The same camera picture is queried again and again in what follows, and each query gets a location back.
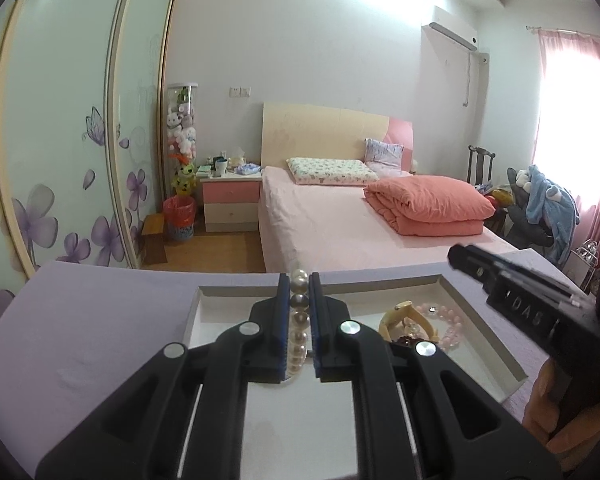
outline pink drawer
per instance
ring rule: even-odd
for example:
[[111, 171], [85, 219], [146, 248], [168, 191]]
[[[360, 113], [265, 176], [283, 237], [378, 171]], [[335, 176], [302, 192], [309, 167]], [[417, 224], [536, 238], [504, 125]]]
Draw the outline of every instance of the pink drawer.
[[260, 199], [260, 183], [205, 182], [202, 194], [207, 204], [252, 203]]

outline pink curtain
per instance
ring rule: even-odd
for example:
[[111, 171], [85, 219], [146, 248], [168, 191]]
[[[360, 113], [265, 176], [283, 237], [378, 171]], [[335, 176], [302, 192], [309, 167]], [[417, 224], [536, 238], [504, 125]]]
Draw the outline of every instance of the pink curtain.
[[573, 246], [600, 241], [600, 38], [539, 30], [541, 115], [533, 162], [572, 193]]

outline mug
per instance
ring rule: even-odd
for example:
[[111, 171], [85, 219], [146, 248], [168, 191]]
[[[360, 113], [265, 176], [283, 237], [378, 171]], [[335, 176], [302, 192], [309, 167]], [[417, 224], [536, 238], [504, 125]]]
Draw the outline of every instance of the mug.
[[223, 176], [226, 173], [226, 167], [228, 164], [229, 163], [227, 160], [216, 160], [214, 176]]

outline pink bed sheet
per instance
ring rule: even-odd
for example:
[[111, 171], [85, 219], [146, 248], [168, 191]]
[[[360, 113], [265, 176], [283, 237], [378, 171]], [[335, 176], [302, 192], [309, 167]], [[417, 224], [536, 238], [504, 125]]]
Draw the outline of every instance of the pink bed sheet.
[[400, 236], [365, 201], [363, 188], [296, 186], [282, 168], [264, 169], [258, 215], [267, 272], [444, 262], [458, 243], [496, 254], [516, 250], [486, 228], [476, 236]]

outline nightstand drawer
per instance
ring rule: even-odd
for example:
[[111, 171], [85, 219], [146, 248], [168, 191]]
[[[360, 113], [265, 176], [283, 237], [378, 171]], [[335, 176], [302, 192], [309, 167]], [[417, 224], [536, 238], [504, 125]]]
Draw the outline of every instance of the nightstand drawer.
[[205, 204], [257, 203], [259, 182], [203, 182]]
[[258, 204], [209, 204], [205, 203], [205, 225], [258, 223]]

